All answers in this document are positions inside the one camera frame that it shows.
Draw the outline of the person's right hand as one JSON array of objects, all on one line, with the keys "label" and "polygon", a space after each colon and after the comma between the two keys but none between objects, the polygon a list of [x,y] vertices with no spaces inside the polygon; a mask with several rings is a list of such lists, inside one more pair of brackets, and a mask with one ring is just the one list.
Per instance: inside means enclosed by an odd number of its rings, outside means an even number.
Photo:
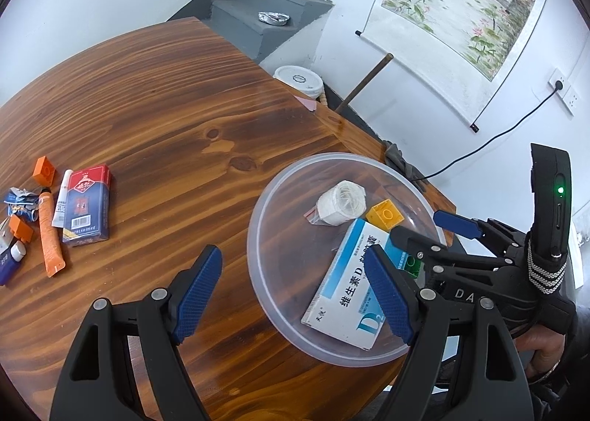
[{"label": "person's right hand", "polygon": [[528,378],[550,372],[559,363],[566,337],[542,325],[535,325],[514,340],[518,352],[533,352],[525,367]]}]

